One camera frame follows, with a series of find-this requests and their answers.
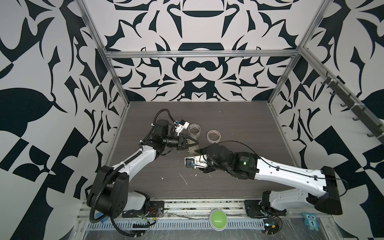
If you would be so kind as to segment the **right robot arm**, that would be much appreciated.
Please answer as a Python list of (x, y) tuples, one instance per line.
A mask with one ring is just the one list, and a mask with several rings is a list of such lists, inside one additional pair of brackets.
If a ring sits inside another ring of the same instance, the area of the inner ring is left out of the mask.
[(219, 144), (197, 150), (197, 156), (185, 158), (185, 165), (205, 174), (223, 171), (238, 180), (269, 181), (289, 186), (286, 191), (263, 192), (259, 203), (263, 215), (307, 206), (328, 215), (343, 214), (337, 185), (339, 178), (331, 167), (320, 170), (297, 168), (268, 160), (255, 152), (234, 153)]

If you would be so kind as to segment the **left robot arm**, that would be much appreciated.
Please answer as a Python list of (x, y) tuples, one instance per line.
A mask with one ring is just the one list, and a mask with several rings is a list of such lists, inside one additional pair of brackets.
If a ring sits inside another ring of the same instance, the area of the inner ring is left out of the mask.
[(175, 122), (170, 130), (169, 121), (158, 120), (134, 154), (112, 167), (101, 167), (87, 197), (91, 223), (98, 223), (106, 217), (115, 219), (124, 212), (145, 214), (150, 207), (150, 197), (138, 191), (129, 192), (130, 181), (161, 156), (166, 147), (178, 151), (191, 147), (188, 143), (191, 137), (183, 134), (189, 125), (182, 120)]

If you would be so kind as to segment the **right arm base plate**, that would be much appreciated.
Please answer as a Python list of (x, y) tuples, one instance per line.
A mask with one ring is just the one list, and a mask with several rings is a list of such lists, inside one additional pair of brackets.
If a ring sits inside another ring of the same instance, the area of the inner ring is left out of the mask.
[(246, 214), (248, 217), (256, 218), (274, 218), (276, 216), (286, 216), (287, 211), (273, 209), (268, 200), (245, 200)]

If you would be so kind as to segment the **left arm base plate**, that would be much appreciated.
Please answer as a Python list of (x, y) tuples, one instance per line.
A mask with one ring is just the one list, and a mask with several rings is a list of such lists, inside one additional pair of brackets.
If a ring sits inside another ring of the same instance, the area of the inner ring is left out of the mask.
[(162, 214), (165, 208), (164, 201), (147, 201), (140, 210), (129, 210), (122, 214), (123, 218), (138, 218), (140, 216), (156, 217)]

